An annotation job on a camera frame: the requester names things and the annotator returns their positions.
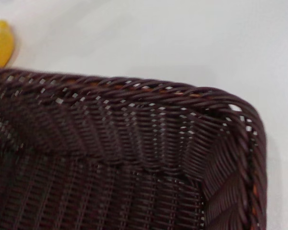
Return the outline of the yellow banana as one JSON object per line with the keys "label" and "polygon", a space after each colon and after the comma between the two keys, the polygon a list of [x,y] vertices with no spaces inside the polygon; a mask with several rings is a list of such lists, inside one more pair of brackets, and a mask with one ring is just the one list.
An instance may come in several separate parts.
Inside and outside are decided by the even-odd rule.
{"label": "yellow banana", "polygon": [[7,21],[0,20],[0,68],[4,67],[12,57],[15,38]]}

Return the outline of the dark brown woven basket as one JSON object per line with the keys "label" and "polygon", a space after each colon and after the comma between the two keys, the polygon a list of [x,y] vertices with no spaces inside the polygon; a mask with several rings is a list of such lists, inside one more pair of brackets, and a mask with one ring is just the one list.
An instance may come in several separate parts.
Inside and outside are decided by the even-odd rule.
{"label": "dark brown woven basket", "polygon": [[266,230],[266,136],[220,89],[0,69],[0,230]]}

